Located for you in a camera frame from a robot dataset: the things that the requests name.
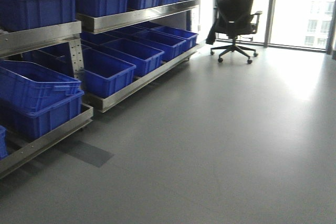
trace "building outside window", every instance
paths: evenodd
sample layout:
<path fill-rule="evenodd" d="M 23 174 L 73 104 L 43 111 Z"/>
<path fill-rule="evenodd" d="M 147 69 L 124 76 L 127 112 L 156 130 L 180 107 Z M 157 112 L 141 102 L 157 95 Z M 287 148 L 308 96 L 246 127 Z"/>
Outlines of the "building outside window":
<path fill-rule="evenodd" d="M 306 39 L 304 40 L 304 43 L 305 43 L 306 46 L 310 47 L 310 46 L 314 45 L 314 40 L 315 40 L 315 37 L 306 36 Z"/>
<path fill-rule="evenodd" d="M 315 33 L 316 27 L 317 27 L 317 20 L 309 20 L 307 32 Z"/>
<path fill-rule="evenodd" d="M 321 33 L 327 34 L 329 32 L 330 21 L 322 21 Z"/>

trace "glass window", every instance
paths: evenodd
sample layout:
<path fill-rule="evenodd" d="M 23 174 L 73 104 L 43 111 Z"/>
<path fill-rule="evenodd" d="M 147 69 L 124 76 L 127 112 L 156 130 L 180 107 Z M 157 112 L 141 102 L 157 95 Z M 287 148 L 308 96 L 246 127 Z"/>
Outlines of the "glass window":
<path fill-rule="evenodd" d="M 315 37 L 306 36 L 306 39 L 304 40 L 305 46 L 311 47 L 312 45 L 314 45 L 314 40 L 315 40 Z"/>
<path fill-rule="evenodd" d="M 320 2 L 312 1 L 310 7 L 311 14 L 317 14 L 320 12 Z"/>
<path fill-rule="evenodd" d="M 312 13 L 312 1 L 321 7 L 334 0 L 276 0 L 271 44 L 321 47 L 317 43 L 307 41 L 307 38 L 314 36 L 312 33 L 321 35 L 322 30 L 329 31 L 327 23 L 324 22 L 330 22 L 332 16 L 325 15 L 322 9 Z M 322 34 L 328 39 L 328 32 Z"/>
<path fill-rule="evenodd" d="M 317 45 L 318 45 L 318 47 L 325 48 L 326 44 L 327 44 L 327 39 L 324 39 L 324 38 L 318 38 L 317 39 Z"/>
<path fill-rule="evenodd" d="M 332 15 L 333 8 L 334 8 L 334 2 L 326 2 L 324 14 Z"/>
<path fill-rule="evenodd" d="M 308 29 L 307 32 L 309 33 L 315 33 L 317 27 L 317 20 L 309 20 L 308 21 Z"/>
<path fill-rule="evenodd" d="M 322 21 L 321 33 L 327 34 L 329 32 L 330 21 Z"/>

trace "metal shelving rack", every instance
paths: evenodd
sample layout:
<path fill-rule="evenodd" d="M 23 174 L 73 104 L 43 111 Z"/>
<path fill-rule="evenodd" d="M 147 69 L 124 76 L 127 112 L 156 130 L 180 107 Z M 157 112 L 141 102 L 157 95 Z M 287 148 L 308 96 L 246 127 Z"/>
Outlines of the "metal shelving rack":
<path fill-rule="evenodd" d="M 131 12 L 100 18 L 77 14 L 77 19 L 79 21 L 76 22 L 2 34 L 0 35 L 0 59 L 39 48 L 68 43 L 69 50 L 71 52 L 73 75 L 75 78 L 83 82 L 83 60 L 80 43 L 80 33 L 82 27 L 85 31 L 98 34 L 186 12 L 195 8 L 199 4 L 200 0 L 191 0 L 143 10 L 134 10 Z M 197 49 L 200 47 L 200 45 L 196 45 L 194 48 L 179 55 L 173 60 L 163 62 L 163 64 L 156 70 L 150 72 L 144 77 L 138 78 L 132 84 L 108 98 L 102 99 L 93 94 L 87 93 L 84 99 L 100 112 L 106 112 L 159 76 L 165 74 L 183 61 L 188 60 L 190 56 L 196 53 Z M 6 140 L 18 148 L 15 148 L 8 157 L 0 161 L 0 179 L 29 162 L 31 159 L 54 146 L 58 142 L 62 141 L 67 136 L 89 124 L 92 121 L 91 118 L 93 117 L 93 107 L 83 103 L 81 109 L 82 111 L 80 115 L 32 142 L 9 130 L 7 132 Z"/>
<path fill-rule="evenodd" d="M 127 13 L 114 14 L 105 17 L 93 18 L 83 14 L 77 14 L 77 19 L 82 21 L 82 26 L 85 31 L 93 34 L 99 34 L 106 31 L 114 30 L 117 28 L 135 25 L 141 22 L 150 21 L 157 18 L 162 18 L 170 15 L 174 15 L 181 12 L 186 12 L 198 6 L 200 0 L 190 0 L 184 2 L 178 2 L 175 4 L 157 6 L 148 9 L 134 10 Z M 107 98 L 100 98 L 94 94 L 87 93 L 85 100 L 92 105 L 98 111 L 104 113 L 123 101 L 130 95 L 134 94 L 141 88 L 145 87 L 156 78 L 165 74 L 172 68 L 185 60 L 188 60 L 190 56 L 197 52 L 200 45 L 196 45 L 189 51 L 177 56 L 171 61 L 164 62 L 160 67 L 154 71 L 148 73 L 144 77 L 138 78 L 136 81 L 123 88 L 122 90 L 114 93 Z"/>
<path fill-rule="evenodd" d="M 82 80 L 83 60 L 79 34 L 81 22 L 35 28 L 0 35 L 0 58 L 67 42 L 71 52 L 73 75 Z M 65 139 L 70 134 L 89 124 L 93 108 L 82 104 L 81 114 L 46 135 L 30 142 L 10 130 L 6 140 L 19 147 L 0 161 L 0 178 L 24 165 L 48 148 Z"/>

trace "window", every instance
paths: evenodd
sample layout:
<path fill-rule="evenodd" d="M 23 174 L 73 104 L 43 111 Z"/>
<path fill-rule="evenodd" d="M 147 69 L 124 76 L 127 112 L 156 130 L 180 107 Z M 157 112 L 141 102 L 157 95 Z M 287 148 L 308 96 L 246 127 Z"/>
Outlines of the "window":
<path fill-rule="evenodd" d="M 332 15 L 332 10 L 334 8 L 334 3 L 333 2 L 326 2 L 326 7 L 325 7 L 325 12 L 324 14 L 326 15 Z"/>
<path fill-rule="evenodd" d="M 318 38 L 317 39 L 318 47 L 325 48 L 326 44 L 327 44 L 327 39 L 324 39 L 324 38 Z"/>
<path fill-rule="evenodd" d="M 308 21 L 308 29 L 307 32 L 309 33 L 315 33 L 317 27 L 317 20 L 309 20 Z"/>
<path fill-rule="evenodd" d="M 306 36 L 306 39 L 304 40 L 305 46 L 311 47 L 312 45 L 314 45 L 314 40 L 315 40 L 315 37 Z"/>
<path fill-rule="evenodd" d="M 312 1 L 310 7 L 311 14 L 318 14 L 320 12 L 320 2 Z"/>
<path fill-rule="evenodd" d="M 329 32 L 330 21 L 322 21 L 321 33 L 327 34 Z"/>

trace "office chair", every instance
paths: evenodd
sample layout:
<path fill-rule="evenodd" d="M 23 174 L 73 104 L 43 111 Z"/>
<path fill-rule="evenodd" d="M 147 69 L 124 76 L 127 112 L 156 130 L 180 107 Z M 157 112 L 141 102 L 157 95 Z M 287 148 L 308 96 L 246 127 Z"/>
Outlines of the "office chair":
<path fill-rule="evenodd" d="M 239 35 L 256 34 L 258 30 L 259 18 L 262 14 L 258 11 L 254 14 L 251 13 L 253 0 L 216 0 L 216 20 L 209 32 L 207 44 L 213 44 L 216 39 L 215 33 L 226 34 L 229 39 L 232 39 L 232 44 L 228 46 L 211 48 L 211 55 L 214 54 L 213 50 L 224 49 L 219 54 L 218 62 L 223 62 L 222 56 L 228 52 L 240 52 L 248 58 L 247 63 L 251 64 L 250 56 L 244 50 L 253 51 L 254 57 L 258 56 L 255 49 L 237 46 L 236 40 Z M 254 17 L 257 17 L 255 23 L 251 23 Z"/>

